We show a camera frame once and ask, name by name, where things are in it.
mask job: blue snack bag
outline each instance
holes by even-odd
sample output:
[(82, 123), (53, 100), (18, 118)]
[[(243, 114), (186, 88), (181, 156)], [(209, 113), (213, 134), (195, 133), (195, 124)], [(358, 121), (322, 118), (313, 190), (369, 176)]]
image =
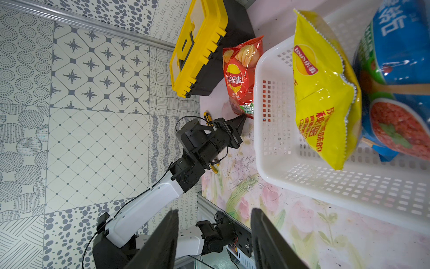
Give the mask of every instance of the blue snack bag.
[(385, 0), (354, 59), (363, 137), (382, 161), (402, 152), (430, 161), (430, 0)]

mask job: metal bracket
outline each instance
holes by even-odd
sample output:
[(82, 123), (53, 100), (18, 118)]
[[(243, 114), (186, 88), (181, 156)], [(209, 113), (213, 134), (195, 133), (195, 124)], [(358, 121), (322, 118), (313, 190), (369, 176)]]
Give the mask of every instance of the metal bracket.
[(215, 221), (217, 223), (232, 223), (235, 229), (235, 233), (238, 237), (236, 247), (239, 248), (246, 256), (251, 257), (252, 254), (252, 235), (251, 232), (237, 224), (233, 217), (230, 215), (218, 211), (215, 215)]

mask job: bowl image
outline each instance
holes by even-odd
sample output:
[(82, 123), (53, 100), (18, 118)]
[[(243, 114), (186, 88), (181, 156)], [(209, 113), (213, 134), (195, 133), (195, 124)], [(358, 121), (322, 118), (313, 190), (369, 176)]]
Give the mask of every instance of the bowl image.
[(369, 109), (372, 131), (388, 148), (430, 161), (430, 130), (406, 104), (377, 98)]

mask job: red chip bag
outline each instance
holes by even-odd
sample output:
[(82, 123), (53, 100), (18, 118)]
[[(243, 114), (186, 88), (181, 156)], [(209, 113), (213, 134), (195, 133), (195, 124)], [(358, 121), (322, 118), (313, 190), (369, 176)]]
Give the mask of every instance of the red chip bag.
[(254, 74), (263, 54), (263, 36), (222, 50), (224, 78), (233, 112), (254, 118)]

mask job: yellow chip bag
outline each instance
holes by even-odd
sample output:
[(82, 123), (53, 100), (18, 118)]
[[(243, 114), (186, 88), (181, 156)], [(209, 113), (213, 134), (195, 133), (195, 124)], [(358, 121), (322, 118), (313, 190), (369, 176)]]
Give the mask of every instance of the yellow chip bag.
[(296, 124), (309, 146), (341, 170), (361, 135), (361, 89), (327, 23), (315, 12), (295, 12)]

